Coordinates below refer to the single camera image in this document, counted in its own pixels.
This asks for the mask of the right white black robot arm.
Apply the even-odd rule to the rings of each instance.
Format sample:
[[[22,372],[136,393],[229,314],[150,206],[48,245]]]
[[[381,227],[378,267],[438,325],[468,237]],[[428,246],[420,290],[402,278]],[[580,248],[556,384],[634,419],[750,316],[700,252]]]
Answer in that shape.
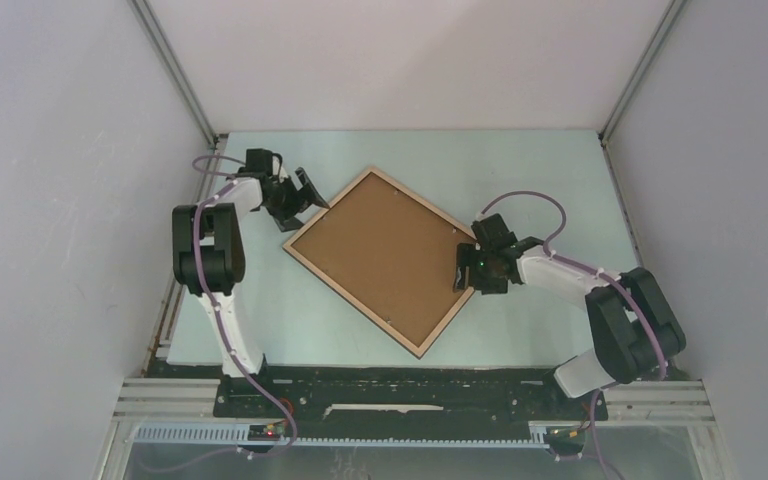
[[[593,346],[552,370],[541,392],[545,411],[566,418],[582,396],[629,384],[655,371],[686,347],[686,336],[654,275],[637,267],[601,270],[553,252],[535,237],[516,238],[502,217],[472,223],[473,243],[456,249],[454,288],[505,294],[510,285],[547,290],[582,309]]]

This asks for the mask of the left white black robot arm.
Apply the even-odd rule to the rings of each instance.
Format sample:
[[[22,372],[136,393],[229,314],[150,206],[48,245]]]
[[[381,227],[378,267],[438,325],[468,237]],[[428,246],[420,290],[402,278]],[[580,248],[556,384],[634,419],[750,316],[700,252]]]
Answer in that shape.
[[[265,352],[251,331],[245,309],[234,289],[246,273],[246,256],[240,221],[249,213],[268,213],[281,232],[302,228],[297,215],[311,206],[327,209],[301,167],[295,183],[281,154],[264,148],[248,149],[238,160],[225,155],[203,155],[192,166],[207,160],[239,165],[233,172],[213,171],[225,180],[213,195],[199,203],[175,207],[171,213],[173,274],[176,282],[195,296],[222,349],[222,371],[232,378],[257,375]]]

